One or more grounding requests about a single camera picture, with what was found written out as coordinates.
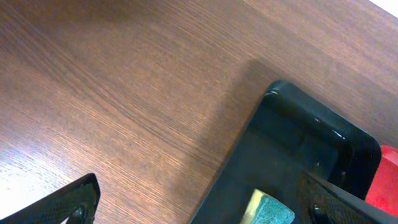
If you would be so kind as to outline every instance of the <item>teal sponge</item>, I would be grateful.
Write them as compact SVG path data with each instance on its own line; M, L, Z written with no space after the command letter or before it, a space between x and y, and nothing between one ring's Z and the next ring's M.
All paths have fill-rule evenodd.
M275 198L255 189L241 224L290 224L294 212Z

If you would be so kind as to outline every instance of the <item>black plastic tray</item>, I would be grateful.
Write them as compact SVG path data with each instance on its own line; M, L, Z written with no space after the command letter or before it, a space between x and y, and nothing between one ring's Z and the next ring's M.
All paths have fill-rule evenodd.
M293 84L272 83L191 223L239 223L254 189L292 209L304 170L365 199L377 141Z

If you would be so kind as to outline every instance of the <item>black plastic object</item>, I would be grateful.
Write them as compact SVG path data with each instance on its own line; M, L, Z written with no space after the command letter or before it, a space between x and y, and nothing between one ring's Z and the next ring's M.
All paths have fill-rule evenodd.
M307 207L303 223L398 223L398 218L308 173L301 175L297 197L302 208Z
M100 200L100 187L94 174L87 174L0 223L93 223Z
M302 171L365 199L380 160L374 138L293 84L276 81L192 223L239 223L254 189L288 206L300 223Z

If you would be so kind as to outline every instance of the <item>brown wooden surface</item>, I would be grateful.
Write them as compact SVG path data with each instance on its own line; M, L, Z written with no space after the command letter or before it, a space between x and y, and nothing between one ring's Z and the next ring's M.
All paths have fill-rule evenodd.
M0 217L94 172L186 223L271 81L398 146L398 19L359 0L0 1Z

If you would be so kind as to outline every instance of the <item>red plastic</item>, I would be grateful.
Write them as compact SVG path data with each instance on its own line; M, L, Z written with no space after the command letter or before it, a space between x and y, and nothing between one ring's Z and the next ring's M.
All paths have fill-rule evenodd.
M365 201L398 217L398 149L381 146L382 157Z

